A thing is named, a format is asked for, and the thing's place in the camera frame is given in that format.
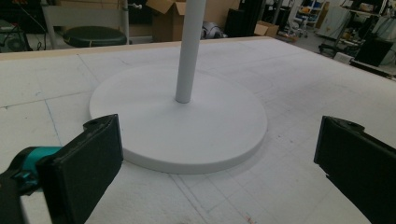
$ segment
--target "box flap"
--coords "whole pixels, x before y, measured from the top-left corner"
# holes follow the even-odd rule
[[[166,14],[174,3],[175,1],[172,0],[148,0],[146,6],[151,7],[162,14]]]
[[[255,35],[265,35],[267,33],[268,26],[264,26],[261,24],[256,24],[256,28],[254,29]]]
[[[186,3],[185,2],[175,2],[178,15],[186,15]]]

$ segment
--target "white tabletop surface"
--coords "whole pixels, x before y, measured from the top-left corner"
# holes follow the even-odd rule
[[[92,92],[105,79],[137,66],[177,65],[178,44],[165,46],[0,55],[0,171],[25,147],[63,146],[81,133]],[[209,175],[169,175],[125,161],[87,223],[369,223],[313,163],[314,152],[324,115],[357,122],[396,147],[394,81],[274,39],[204,43],[197,68],[261,100],[268,117],[262,149]],[[31,223],[50,223],[42,193],[22,200]]]

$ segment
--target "white table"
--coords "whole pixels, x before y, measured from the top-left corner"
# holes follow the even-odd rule
[[[179,43],[0,54],[0,171],[25,147],[63,146],[81,133],[106,78],[177,66],[178,54]],[[203,42],[197,68],[259,97],[268,117],[262,149],[209,175],[125,161],[87,223],[369,223],[313,163],[318,129],[323,115],[349,119],[395,147],[395,82],[261,37]],[[42,193],[22,200],[31,223],[50,223]]]

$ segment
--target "desk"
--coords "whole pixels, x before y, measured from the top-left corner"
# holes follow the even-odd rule
[[[0,170],[25,147],[63,146],[81,133],[92,92],[105,79],[137,66],[177,65],[178,54],[175,42],[0,55]],[[314,152],[323,115],[357,122],[396,147],[395,82],[271,38],[203,41],[198,58],[197,69],[261,100],[268,118],[262,148],[208,175],[125,161],[87,223],[369,223],[313,163]],[[50,223],[42,193],[22,200],[31,223]]]

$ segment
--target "teal object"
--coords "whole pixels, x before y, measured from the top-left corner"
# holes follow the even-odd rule
[[[35,163],[43,157],[52,155],[59,151],[62,147],[37,147],[25,159],[22,170],[31,171],[35,176],[38,176]]]

